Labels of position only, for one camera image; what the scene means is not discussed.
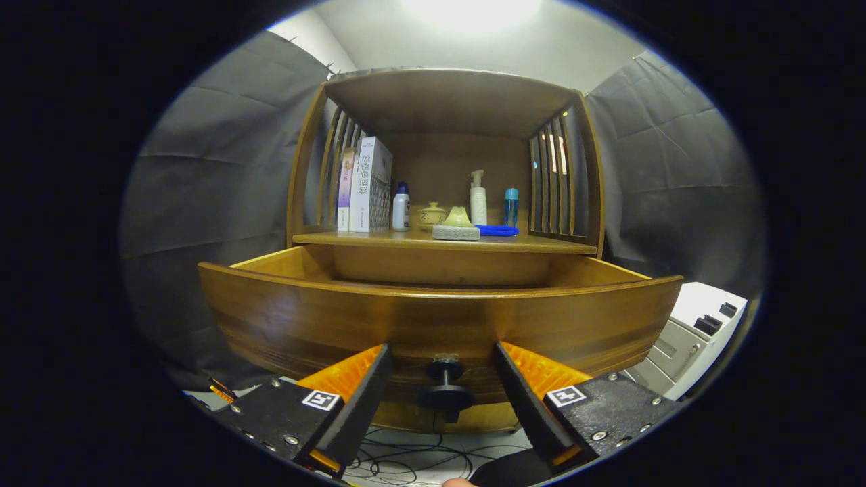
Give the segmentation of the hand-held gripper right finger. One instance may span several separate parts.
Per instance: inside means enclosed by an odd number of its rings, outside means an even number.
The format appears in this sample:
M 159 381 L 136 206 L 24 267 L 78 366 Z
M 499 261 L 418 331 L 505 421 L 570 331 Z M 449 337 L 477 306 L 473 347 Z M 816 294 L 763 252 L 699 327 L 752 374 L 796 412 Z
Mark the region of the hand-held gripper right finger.
M 616 453 L 679 410 L 622 373 L 593 378 L 503 340 L 494 366 L 530 444 L 555 473 Z

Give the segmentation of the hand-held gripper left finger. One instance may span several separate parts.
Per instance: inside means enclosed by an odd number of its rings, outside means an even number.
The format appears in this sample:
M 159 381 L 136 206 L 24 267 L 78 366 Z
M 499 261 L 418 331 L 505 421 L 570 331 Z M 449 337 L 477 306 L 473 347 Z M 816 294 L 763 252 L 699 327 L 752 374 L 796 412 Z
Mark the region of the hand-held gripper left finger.
M 294 383 L 273 379 L 227 406 L 227 427 L 280 459 L 341 478 L 391 370 L 390 347 L 380 344 Z

